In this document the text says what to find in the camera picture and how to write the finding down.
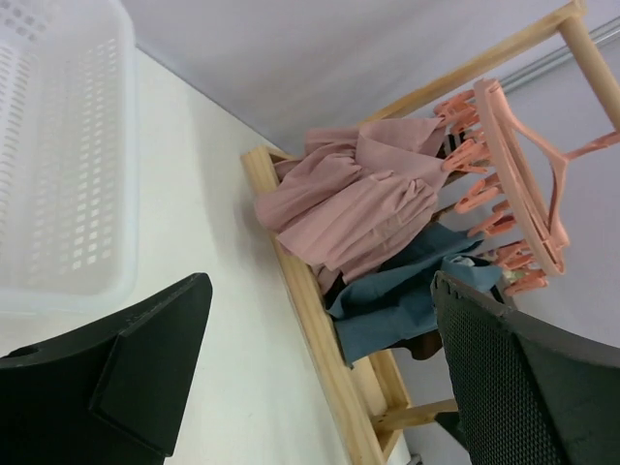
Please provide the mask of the dark brown sock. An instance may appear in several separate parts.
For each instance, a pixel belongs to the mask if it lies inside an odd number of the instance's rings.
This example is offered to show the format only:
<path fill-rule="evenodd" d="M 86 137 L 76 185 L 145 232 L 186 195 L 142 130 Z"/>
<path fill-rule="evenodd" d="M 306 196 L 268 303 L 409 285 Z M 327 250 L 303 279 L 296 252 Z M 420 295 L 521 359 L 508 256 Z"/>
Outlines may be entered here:
<path fill-rule="evenodd" d="M 423 361 L 432 358 L 443 348 L 443 340 L 439 330 L 434 329 L 410 339 L 399 340 L 389 348 L 404 349 L 412 359 Z"/>

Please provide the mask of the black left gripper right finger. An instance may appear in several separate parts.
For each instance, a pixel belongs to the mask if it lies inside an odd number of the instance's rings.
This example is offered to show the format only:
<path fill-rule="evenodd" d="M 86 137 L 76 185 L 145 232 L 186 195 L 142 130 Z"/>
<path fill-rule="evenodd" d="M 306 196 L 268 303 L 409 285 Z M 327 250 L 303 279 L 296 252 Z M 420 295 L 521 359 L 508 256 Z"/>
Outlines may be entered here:
<path fill-rule="evenodd" d="M 619 351 L 444 272 L 430 286 L 474 464 L 616 464 Z"/>

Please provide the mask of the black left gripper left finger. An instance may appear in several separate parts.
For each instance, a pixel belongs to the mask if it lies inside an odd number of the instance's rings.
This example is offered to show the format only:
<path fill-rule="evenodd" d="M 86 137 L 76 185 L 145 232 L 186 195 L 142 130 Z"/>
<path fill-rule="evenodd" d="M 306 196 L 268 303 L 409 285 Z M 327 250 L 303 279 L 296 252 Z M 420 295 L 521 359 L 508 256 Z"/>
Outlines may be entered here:
<path fill-rule="evenodd" d="M 1 358 L 4 464 L 162 464 L 173 455 L 212 299 L 194 273 Z"/>

